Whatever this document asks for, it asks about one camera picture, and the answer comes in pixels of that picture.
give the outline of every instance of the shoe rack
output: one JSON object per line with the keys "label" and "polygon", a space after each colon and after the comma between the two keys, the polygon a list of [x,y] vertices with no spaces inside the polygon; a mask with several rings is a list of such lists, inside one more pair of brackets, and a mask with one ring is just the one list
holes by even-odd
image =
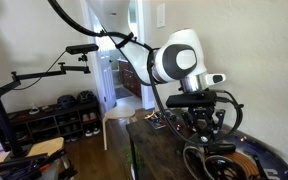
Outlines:
{"label": "shoe rack", "polygon": [[[29,114],[30,110],[9,114],[13,131],[21,145],[39,143],[56,137],[64,137],[66,142],[76,141],[86,132],[89,134],[90,130],[100,128],[97,125],[101,124],[102,118],[97,99],[88,104],[76,104],[68,109],[58,109],[56,104],[49,107],[51,110],[40,111],[34,115]],[[10,151],[1,126],[0,143],[4,151]]]}

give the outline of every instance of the wall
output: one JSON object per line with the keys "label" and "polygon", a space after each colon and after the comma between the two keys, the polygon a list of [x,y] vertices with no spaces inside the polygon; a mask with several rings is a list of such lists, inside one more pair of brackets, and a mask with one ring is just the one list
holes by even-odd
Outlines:
{"label": "wall", "polygon": [[[58,2],[73,19],[84,23],[80,1]],[[84,43],[87,37],[61,20],[46,0],[0,0],[0,86],[11,82],[11,71],[18,74],[44,72],[66,46]],[[78,62],[78,57],[66,53],[60,62],[84,66]],[[58,67],[55,65],[52,70],[59,70]],[[20,87],[34,81],[22,81]],[[68,72],[64,76],[43,78],[27,90],[11,91],[2,101],[6,111],[12,112],[30,108],[31,102],[37,106],[53,104],[63,94],[76,95],[86,89],[97,94],[93,74]]]}
{"label": "wall", "polygon": [[[166,26],[156,28],[156,7],[165,3]],[[214,86],[245,104],[239,130],[271,146],[288,163],[288,1],[151,1],[147,42],[162,46],[182,28],[199,35],[209,73],[225,73]],[[162,101],[179,83],[158,86]],[[225,121],[232,125],[234,113]]]}

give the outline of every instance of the wooden floor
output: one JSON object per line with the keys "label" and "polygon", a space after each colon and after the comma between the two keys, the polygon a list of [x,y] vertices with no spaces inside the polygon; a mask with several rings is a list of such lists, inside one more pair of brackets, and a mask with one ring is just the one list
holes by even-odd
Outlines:
{"label": "wooden floor", "polygon": [[[136,116],[144,116],[152,110],[136,110]],[[91,137],[65,144],[68,158],[78,174],[77,180],[129,180],[130,167],[126,163],[122,147],[129,145],[125,120],[109,120],[107,127],[108,150],[104,151],[102,132]]]}

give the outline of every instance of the white stool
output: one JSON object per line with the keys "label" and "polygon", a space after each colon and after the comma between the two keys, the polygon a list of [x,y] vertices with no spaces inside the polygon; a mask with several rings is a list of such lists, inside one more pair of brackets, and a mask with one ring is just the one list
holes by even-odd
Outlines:
{"label": "white stool", "polygon": [[103,138],[104,138],[104,150],[107,150],[107,140],[106,140],[106,126],[105,123],[109,119],[126,119],[127,124],[130,123],[130,119],[132,121],[135,120],[135,110],[129,105],[123,104],[112,108],[107,111],[104,115],[102,126],[103,126]]}

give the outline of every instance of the dark wooden table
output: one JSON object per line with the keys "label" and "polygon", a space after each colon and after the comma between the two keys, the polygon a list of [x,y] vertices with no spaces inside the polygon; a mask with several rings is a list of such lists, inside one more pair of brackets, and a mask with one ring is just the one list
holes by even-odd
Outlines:
{"label": "dark wooden table", "polygon": [[[138,119],[137,122],[126,125],[130,136],[133,160],[135,144],[136,150],[143,157],[147,169],[155,179],[193,179],[184,164],[183,157],[178,157],[175,154],[178,139],[171,130],[168,127],[156,130],[148,121]],[[138,175],[137,168],[134,168],[134,171],[135,179],[147,179]]]}

